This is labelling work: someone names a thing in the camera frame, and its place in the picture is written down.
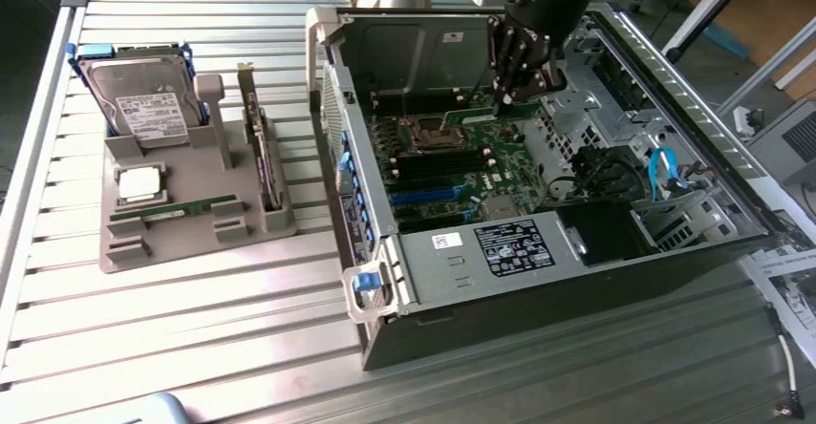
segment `metal table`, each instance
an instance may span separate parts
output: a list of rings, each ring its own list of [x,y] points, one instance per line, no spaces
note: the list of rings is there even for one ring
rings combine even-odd
[[[93,422],[99,409],[159,391],[207,422],[772,419],[784,358],[733,266],[656,300],[361,370],[303,71],[303,14],[341,2],[64,0],[0,218],[3,422]],[[179,39],[196,70],[224,76],[226,119],[239,119],[236,63],[255,64],[299,234],[105,275],[103,120],[63,48]],[[800,368],[805,405],[815,384],[813,369]]]

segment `hard drive label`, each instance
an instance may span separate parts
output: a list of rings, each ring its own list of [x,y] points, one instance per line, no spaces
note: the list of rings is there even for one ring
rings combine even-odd
[[[509,276],[556,265],[532,220],[483,226],[473,231],[494,276]]]
[[[186,135],[182,108],[175,93],[120,96],[116,103],[136,140]]]

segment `hard drive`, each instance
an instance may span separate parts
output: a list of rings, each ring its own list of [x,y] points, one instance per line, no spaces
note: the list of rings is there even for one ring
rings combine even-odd
[[[143,148],[156,148],[184,144],[187,128],[206,124],[183,48],[87,45],[71,65],[96,98],[108,135],[134,135]]]

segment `floor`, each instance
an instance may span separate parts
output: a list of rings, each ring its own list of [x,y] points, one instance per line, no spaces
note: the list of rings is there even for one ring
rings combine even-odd
[[[616,2],[624,7],[633,0],[596,0]],[[44,52],[60,0],[0,0],[0,200],[5,194],[23,137],[28,110],[35,95]],[[633,16],[650,33],[673,0],[644,0],[640,13]],[[654,34],[660,46],[685,18],[682,6],[672,12]],[[748,60],[722,50],[710,40],[700,38],[678,63],[704,98],[717,105],[756,71]],[[760,107],[767,117],[775,117],[792,104],[791,98],[767,82],[745,101],[749,108]]]

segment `blue ram slot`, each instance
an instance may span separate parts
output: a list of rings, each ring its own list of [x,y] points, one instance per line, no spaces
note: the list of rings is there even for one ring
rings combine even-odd
[[[455,200],[462,192],[463,185],[457,185],[453,188],[431,190],[429,192],[398,193],[391,196],[391,205],[401,206],[403,204],[414,204],[418,202]]]

